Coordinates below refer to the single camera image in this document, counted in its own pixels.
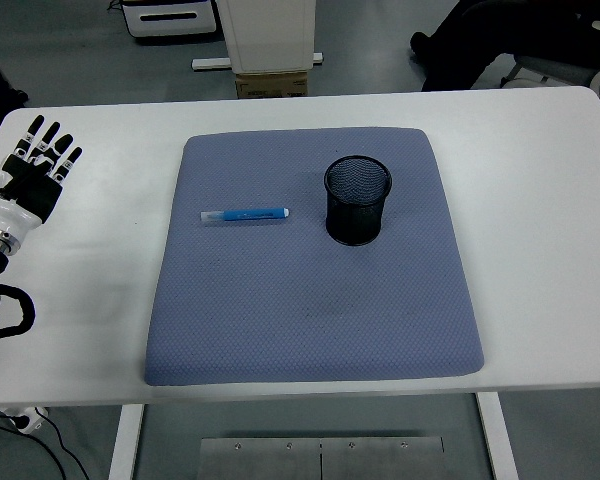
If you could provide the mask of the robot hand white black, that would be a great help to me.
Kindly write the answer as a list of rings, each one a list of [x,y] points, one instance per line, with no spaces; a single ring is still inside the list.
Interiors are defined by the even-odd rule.
[[[0,237],[22,242],[43,225],[63,192],[63,183],[82,149],[60,124],[35,117],[0,165]]]

